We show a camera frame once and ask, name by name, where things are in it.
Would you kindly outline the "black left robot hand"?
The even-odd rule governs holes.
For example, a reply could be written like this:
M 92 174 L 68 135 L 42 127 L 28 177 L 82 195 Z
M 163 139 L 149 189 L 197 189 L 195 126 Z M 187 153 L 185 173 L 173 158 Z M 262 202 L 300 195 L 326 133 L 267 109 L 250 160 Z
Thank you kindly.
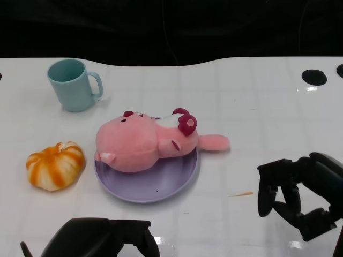
M 150 221 L 73 218 L 53 236 L 42 256 L 118 256 L 125 244 L 143 256 L 160 256 Z

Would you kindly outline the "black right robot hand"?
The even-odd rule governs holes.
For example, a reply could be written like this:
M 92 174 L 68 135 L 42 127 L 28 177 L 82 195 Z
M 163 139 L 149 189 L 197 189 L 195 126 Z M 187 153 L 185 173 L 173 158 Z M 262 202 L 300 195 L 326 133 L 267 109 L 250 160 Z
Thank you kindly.
M 290 225 L 299 229 L 304 241 L 310 241 L 334 228 L 342 218 L 342 163 L 313 152 L 298 161 L 281 159 L 260 165 L 258 213 L 267 216 L 275 210 Z M 329 204 L 329 210 L 301 212 L 298 184 L 301 183 Z

